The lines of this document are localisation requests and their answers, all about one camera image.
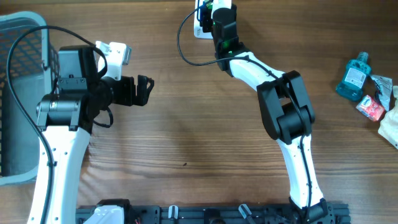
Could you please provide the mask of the blue mouthwash bottle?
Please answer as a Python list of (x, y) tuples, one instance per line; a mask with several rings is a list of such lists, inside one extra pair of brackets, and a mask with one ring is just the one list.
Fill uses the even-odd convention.
[(336, 92), (340, 96), (351, 101), (359, 101), (362, 98), (364, 83), (371, 73), (368, 59), (367, 52), (360, 52), (357, 58), (346, 64), (343, 79), (336, 86)]

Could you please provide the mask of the red tissue packet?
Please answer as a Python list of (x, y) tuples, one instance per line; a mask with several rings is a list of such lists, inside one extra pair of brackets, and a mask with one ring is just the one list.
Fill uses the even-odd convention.
[(363, 97), (360, 103), (356, 106), (356, 109), (371, 121), (379, 121), (385, 112), (384, 107), (369, 95), (365, 95)]

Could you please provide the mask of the black red snack packet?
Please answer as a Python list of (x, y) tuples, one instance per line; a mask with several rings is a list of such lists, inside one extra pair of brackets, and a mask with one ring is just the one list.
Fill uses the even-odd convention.
[(384, 107), (386, 111), (389, 111), (391, 93), (392, 93), (392, 79), (382, 77), (379, 75), (371, 75), (371, 80), (374, 82), (376, 87), (375, 99)]

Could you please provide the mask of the beige bread bag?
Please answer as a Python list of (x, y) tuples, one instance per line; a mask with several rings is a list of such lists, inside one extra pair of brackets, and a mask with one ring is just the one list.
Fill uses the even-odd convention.
[(397, 149), (397, 140), (398, 140), (397, 86), (393, 86), (392, 93), (394, 95), (394, 98), (396, 99), (394, 107), (385, 114), (384, 118), (380, 122), (378, 133)]

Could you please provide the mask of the green lid jar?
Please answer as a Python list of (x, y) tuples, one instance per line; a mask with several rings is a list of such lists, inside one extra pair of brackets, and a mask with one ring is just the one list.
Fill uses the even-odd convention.
[(212, 9), (213, 8), (213, 3), (212, 2), (206, 2), (206, 8), (207, 9)]

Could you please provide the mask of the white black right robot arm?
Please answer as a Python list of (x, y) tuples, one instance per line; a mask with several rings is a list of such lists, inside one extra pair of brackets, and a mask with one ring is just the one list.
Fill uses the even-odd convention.
[(231, 1), (197, 1), (195, 25), (213, 40), (220, 70), (257, 93), (267, 134), (277, 141), (288, 172), (290, 202), (303, 223), (327, 215), (312, 159), (315, 112), (299, 72), (282, 72), (260, 61), (240, 41), (237, 7)]

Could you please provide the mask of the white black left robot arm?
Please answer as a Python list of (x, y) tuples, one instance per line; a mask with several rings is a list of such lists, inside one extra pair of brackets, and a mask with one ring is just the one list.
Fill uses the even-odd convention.
[(122, 75), (132, 49), (122, 43), (62, 47), (53, 92), (37, 105), (38, 173), (29, 223), (74, 223), (81, 165), (95, 118), (110, 105), (144, 106), (153, 79)]

